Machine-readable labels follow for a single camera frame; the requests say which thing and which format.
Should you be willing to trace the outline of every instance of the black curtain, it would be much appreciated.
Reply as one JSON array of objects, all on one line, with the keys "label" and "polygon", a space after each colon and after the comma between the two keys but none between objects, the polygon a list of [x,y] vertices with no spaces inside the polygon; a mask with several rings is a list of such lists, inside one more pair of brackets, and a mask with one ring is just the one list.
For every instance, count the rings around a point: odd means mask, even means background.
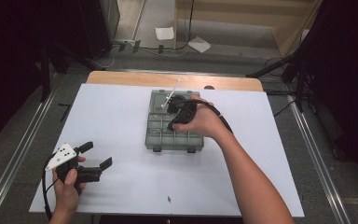
[{"label": "black curtain", "polygon": [[310,87],[344,132],[335,143],[358,162],[358,1],[324,1],[320,13],[328,14],[306,53]]},{"label": "black curtain", "polygon": [[0,132],[41,82],[40,36],[25,1],[0,1]]}]

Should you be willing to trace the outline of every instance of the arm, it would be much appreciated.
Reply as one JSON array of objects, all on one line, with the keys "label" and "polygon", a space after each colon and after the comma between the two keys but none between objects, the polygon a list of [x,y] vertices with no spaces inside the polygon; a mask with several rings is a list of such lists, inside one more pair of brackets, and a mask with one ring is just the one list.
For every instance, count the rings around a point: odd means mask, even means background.
[{"label": "arm", "polygon": [[[85,161],[86,158],[78,157],[79,161]],[[56,180],[57,173],[53,170],[53,181]],[[56,207],[49,224],[67,224],[70,223],[78,206],[79,196],[74,187],[77,179],[77,170],[72,169],[65,178],[65,183],[60,180],[55,182],[54,191],[56,195]],[[84,183],[80,184],[80,188],[85,188]]]},{"label": "arm", "polygon": [[221,147],[244,223],[294,223],[279,192],[211,109],[198,105],[190,123],[173,128],[211,137]]}]

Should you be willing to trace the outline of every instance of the wooden table edge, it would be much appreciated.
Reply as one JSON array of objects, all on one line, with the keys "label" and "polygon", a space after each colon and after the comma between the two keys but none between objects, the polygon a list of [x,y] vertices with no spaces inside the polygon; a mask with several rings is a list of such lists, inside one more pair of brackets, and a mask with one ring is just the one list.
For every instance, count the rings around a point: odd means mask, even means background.
[{"label": "wooden table edge", "polygon": [[222,91],[263,91],[261,82],[257,78],[220,77],[203,73],[93,71],[89,74],[86,83],[173,88],[177,79],[181,79],[181,88],[204,89],[206,86],[212,86]]}]

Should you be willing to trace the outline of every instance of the white sheet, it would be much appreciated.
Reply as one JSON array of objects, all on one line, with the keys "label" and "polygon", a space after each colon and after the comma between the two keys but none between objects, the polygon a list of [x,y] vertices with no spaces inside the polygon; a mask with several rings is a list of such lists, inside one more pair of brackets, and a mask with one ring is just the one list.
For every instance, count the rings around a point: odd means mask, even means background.
[{"label": "white sheet", "polygon": [[[161,87],[82,85],[57,147],[92,141],[84,166],[112,157],[101,181],[88,183],[77,212],[240,216],[226,163],[218,145],[205,138],[201,152],[162,151],[145,147],[152,90]],[[296,186],[282,147],[267,95],[255,91],[197,90],[223,113],[245,150],[278,189],[293,217],[303,217]],[[47,175],[48,185],[51,173]],[[48,193],[54,209],[54,190]],[[44,212],[41,185],[30,212]]]}]

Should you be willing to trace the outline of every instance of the forearm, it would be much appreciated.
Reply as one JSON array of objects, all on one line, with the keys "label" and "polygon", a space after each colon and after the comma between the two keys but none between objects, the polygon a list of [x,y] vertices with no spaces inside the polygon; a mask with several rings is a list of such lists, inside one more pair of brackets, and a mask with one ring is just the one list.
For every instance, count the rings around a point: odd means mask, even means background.
[{"label": "forearm", "polygon": [[279,192],[235,136],[224,132],[214,140],[222,148],[244,223],[293,223]]},{"label": "forearm", "polygon": [[68,224],[71,223],[73,216],[74,213],[64,212],[56,209],[49,224]]}]

